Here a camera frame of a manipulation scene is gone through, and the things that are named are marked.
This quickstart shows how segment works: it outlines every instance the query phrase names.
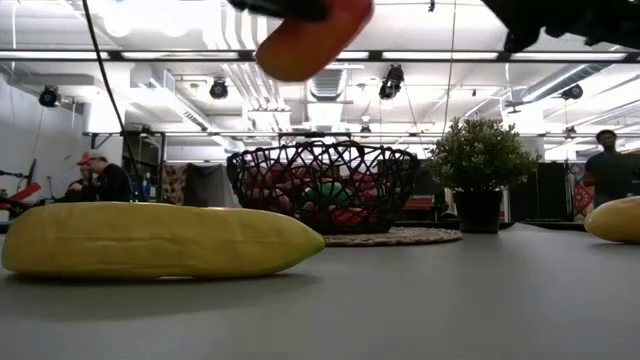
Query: white wall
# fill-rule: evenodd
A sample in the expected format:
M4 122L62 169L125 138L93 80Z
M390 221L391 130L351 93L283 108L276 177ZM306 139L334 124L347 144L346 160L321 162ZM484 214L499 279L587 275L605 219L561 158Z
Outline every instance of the white wall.
M82 116L72 119L69 110L44 109L33 95L8 86L0 77L0 169L27 173L37 158L35 181L42 190L31 200L51 196L48 176L55 196L62 196L69 183L79 177L75 164L90 144L89 137L82 136L83 127ZM0 177L0 189L9 194L15 193L17 185L13 177ZM6 215L1 211L0 220Z

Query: wire fruit basket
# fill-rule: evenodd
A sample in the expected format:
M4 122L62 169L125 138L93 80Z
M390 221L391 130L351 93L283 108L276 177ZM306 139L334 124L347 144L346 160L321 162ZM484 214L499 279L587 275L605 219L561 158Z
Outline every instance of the wire fruit basket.
M388 232L418 167L407 151L355 141L257 148L227 158L242 207L294 217L323 235Z

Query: gray table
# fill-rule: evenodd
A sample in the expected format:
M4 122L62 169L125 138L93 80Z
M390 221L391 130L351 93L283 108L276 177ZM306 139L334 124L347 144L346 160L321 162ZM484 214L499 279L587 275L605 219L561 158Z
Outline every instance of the gray table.
M517 225L216 283L0 280L0 359L638 359L640 247Z

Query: woven placemat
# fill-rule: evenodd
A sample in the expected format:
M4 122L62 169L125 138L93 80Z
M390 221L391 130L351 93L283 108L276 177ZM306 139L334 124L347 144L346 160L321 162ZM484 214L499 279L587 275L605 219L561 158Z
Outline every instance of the woven placemat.
M462 239L459 231L428 228L391 228L386 234L325 235L326 246L397 246L437 244Z

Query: black wire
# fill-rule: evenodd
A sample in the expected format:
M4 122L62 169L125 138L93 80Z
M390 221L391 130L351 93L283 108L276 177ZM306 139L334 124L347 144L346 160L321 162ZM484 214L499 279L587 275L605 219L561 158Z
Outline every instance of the black wire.
M131 159L135 159L133 156L133 150L131 149L131 144L127 139L127 134L124 128L124 121L122 121L122 116L120 116L120 111L118 111L118 104L116 104L116 99L113 97L113 91L111 91L111 85L109 84L109 78L107 77L107 71L104 67L104 61L102 60L102 54L100 52L100 45L98 45L98 38L96 37L95 29L93 28L93 20L91 18L91 12L89 10L88 0L82 0L82 8L84 9L84 17L87 19L87 26L89 27L89 35L91 35L91 42L93 43L93 49L96 52L96 58L98 59L98 66L100 67L100 74L102 75L102 82L104 82L104 87L107 90L107 94L109 94L109 100L111 100L111 105L113 106L113 110L116 112L116 117L118 118L118 123L120 124L120 130L122 130L122 141L124 141L124 145L127 148L127 153L129 153L129 157ZM135 161L133 161L133 173L136 176L136 181L140 180L140 172L138 171L138 166Z

